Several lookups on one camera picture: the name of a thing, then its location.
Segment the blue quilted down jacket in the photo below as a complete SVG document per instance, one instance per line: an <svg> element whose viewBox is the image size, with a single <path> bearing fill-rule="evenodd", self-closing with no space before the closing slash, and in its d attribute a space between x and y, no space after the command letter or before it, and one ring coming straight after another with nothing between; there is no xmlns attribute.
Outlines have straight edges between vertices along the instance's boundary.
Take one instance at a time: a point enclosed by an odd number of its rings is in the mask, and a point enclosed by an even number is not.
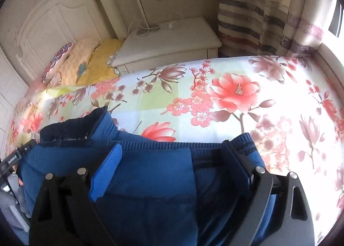
<svg viewBox="0 0 344 246"><path fill-rule="evenodd" d="M236 226L238 194L225 171L223 142L153 141L118 130L98 108L44 127L17 172L32 220L47 174L73 174L120 145L123 157L94 204L115 245L224 245Z"/></svg>

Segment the white wardrobe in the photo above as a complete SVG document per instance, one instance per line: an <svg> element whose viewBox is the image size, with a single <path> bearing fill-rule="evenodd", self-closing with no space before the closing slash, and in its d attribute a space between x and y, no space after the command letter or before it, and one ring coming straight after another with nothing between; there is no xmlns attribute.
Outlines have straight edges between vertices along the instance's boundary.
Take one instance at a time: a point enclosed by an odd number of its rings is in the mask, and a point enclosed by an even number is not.
<svg viewBox="0 0 344 246"><path fill-rule="evenodd" d="M5 53L0 51L0 92L1 92L1 142L9 127L14 108L27 92L28 85L23 81L8 61Z"/></svg>

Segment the floral bed sheet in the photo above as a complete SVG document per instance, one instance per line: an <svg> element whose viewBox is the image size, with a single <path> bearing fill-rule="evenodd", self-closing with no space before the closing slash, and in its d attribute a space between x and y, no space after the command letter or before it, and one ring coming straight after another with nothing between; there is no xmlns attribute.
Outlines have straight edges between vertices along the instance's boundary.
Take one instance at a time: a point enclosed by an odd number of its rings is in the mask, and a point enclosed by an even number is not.
<svg viewBox="0 0 344 246"><path fill-rule="evenodd" d="M267 169L298 173L316 243L343 211L343 96L308 58L236 57L152 68L63 86L61 77L15 107L5 153L46 125L103 106L118 129L155 141L218 142L251 135Z"/></svg>

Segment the cream quilted pillow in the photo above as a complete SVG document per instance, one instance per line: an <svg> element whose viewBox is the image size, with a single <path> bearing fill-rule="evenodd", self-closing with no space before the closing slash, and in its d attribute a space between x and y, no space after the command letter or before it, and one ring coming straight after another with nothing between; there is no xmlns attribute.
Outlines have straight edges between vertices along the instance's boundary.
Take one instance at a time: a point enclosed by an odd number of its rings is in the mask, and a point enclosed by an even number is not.
<svg viewBox="0 0 344 246"><path fill-rule="evenodd" d="M47 88L51 89L57 86L76 85L77 80L86 69L92 54L98 45L98 39L94 38L87 38L77 42L71 53L68 55L68 58L49 81Z"/></svg>

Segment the colourful patterned pillow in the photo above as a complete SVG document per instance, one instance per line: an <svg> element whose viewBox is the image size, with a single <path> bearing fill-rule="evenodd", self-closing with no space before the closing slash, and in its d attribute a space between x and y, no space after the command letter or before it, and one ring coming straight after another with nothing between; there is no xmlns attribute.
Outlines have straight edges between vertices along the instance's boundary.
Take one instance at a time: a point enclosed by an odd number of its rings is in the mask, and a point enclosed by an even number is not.
<svg viewBox="0 0 344 246"><path fill-rule="evenodd" d="M41 82L43 84L47 84L55 76L63 63L68 59L74 46L75 43L66 43L55 53L41 76Z"/></svg>

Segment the yellow pillow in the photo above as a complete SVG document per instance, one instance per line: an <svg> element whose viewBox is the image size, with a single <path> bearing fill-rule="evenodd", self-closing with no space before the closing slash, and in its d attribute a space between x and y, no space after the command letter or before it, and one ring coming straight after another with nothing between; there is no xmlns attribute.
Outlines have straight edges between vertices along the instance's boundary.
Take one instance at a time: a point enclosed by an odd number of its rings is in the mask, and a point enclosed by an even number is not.
<svg viewBox="0 0 344 246"><path fill-rule="evenodd" d="M109 39L99 45L93 52L86 70L77 80L77 86L88 86L119 77L119 73L111 66L122 43L117 39Z"/></svg>

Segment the white window sill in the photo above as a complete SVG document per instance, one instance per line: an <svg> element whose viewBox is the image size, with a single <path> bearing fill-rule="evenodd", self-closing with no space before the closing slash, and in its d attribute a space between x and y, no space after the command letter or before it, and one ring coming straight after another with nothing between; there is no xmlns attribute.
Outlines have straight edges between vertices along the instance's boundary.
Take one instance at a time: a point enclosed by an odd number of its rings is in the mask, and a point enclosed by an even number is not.
<svg viewBox="0 0 344 246"><path fill-rule="evenodd" d="M321 58L325 75L333 85L338 97L343 101L343 64L324 43L319 46L317 53Z"/></svg>

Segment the white wooden headboard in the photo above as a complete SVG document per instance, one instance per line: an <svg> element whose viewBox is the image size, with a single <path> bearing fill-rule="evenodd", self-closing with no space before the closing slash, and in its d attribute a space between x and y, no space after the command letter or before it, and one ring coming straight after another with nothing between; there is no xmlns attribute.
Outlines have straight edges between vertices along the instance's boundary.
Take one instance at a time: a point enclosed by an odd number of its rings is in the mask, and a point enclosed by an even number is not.
<svg viewBox="0 0 344 246"><path fill-rule="evenodd" d="M127 37L115 0L41 0L20 29L17 43L21 53L16 59L33 81L68 42L95 38L103 43Z"/></svg>

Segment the slim silver desk lamp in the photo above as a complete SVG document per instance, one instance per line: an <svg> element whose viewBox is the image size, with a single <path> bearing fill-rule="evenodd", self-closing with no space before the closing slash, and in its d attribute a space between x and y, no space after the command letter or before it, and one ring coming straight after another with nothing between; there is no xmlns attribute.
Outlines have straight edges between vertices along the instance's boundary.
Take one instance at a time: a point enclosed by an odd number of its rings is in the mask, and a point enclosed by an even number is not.
<svg viewBox="0 0 344 246"><path fill-rule="evenodd" d="M138 21L137 36L144 36L149 33L153 33L160 30L160 25L152 24L150 25L146 17L145 10L142 5L141 0L136 0L139 11L141 13L142 20Z"/></svg>

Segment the white bedside table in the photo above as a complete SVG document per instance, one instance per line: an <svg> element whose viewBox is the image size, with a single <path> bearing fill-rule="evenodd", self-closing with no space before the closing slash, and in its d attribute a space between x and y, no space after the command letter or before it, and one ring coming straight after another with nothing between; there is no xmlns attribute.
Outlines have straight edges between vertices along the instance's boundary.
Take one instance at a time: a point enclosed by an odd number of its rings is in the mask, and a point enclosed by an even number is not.
<svg viewBox="0 0 344 246"><path fill-rule="evenodd" d="M108 65L120 75L173 63L218 57L222 43L203 17L160 23L157 29L130 33Z"/></svg>

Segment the striped beige curtain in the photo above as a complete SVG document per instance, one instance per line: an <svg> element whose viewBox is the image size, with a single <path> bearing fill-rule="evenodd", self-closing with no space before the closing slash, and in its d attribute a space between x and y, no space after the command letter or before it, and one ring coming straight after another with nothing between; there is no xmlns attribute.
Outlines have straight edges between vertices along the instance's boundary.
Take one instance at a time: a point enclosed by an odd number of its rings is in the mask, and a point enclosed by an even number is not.
<svg viewBox="0 0 344 246"><path fill-rule="evenodd" d="M220 55L313 55L337 0L219 0Z"/></svg>

